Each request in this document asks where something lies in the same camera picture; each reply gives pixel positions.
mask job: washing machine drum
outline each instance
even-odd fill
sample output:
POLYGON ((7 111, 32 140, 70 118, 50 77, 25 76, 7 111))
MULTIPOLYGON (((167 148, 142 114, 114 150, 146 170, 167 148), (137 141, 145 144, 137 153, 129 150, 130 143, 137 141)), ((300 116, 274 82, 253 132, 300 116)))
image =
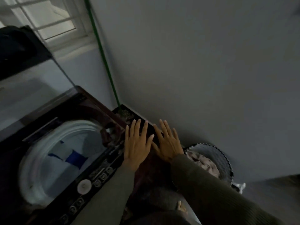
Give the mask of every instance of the washing machine drum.
POLYGON ((19 186, 30 204, 47 206, 106 148, 102 127, 87 120, 68 121, 35 143, 19 166, 19 186))

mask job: green sweater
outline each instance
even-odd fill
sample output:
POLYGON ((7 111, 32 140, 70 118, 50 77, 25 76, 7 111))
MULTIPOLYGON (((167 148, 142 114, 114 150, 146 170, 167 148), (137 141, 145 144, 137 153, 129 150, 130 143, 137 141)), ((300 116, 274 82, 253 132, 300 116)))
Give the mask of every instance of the green sweater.
MULTIPOLYGON (((185 155, 171 162, 172 181, 185 197, 203 225, 278 225, 279 219, 201 169, 185 155)), ((126 202, 132 193, 134 172, 121 166, 79 213, 73 225, 119 225, 126 202)), ((176 220, 177 224, 186 224, 176 220)))

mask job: window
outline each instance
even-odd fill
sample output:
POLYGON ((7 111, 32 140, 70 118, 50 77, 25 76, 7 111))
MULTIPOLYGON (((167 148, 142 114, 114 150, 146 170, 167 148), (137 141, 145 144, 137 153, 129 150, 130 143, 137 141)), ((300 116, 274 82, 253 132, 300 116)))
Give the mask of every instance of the window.
POLYGON ((83 0, 0 0, 0 28, 29 25, 52 51, 90 37, 83 0))

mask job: button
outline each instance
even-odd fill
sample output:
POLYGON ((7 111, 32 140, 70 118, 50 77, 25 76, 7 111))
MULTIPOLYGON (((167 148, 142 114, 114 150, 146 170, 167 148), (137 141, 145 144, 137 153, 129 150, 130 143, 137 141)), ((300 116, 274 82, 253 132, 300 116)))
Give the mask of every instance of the button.
POLYGON ((95 187, 100 187, 102 183, 99 179, 97 179, 96 181, 94 181, 93 184, 94 184, 95 187))
POLYGON ((80 198, 76 201, 76 205, 77 205, 78 207, 80 207, 80 206, 82 206, 83 204, 84 204, 84 199, 80 197, 80 198))
POLYGON ((113 169, 111 166, 107 167, 106 169, 107 173, 111 174, 113 172, 113 169))
POLYGON ((70 207, 69 213, 70 213, 71 215, 74 215, 76 212, 77 212, 77 208, 76 208, 74 205, 72 205, 72 206, 70 207))
POLYGON ((107 179, 107 174, 106 173, 103 173, 100 175, 100 178, 105 181, 107 179))
POLYGON ((79 194, 87 194, 92 188, 92 183, 88 179, 82 180, 80 183, 77 185, 77 192, 79 194))
POLYGON ((64 214, 60 219, 59 219, 60 223, 62 224, 67 224, 69 222, 69 217, 64 214))

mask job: hand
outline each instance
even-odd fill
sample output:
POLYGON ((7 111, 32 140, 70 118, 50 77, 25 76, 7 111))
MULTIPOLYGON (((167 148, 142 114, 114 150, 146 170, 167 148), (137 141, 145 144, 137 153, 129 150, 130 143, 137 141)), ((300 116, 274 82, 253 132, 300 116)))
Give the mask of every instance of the hand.
POLYGON ((130 133, 129 126, 126 126, 125 131, 125 151, 123 166, 129 166, 133 171, 136 171, 140 164, 146 159, 150 152, 151 143, 154 135, 148 138, 146 144, 146 133, 148 129, 148 121, 145 121, 141 136, 140 136, 141 120, 137 122, 133 120, 130 133))
POLYGON ((167 121, 159 120, 161 129, 163 130, 163 135, 161 134, 160 129, 154 124, 153 127, 157 134, 160 148, 156 145, 156 143, 152 142, 152 146, 156 151, 156 154, 166 162, 171 162, 171 160, 176 156, 183 154, 183 149, 180 144, 180 140, 178 138, 177 132, 175 128, 172 131, 167 123, 167 121))

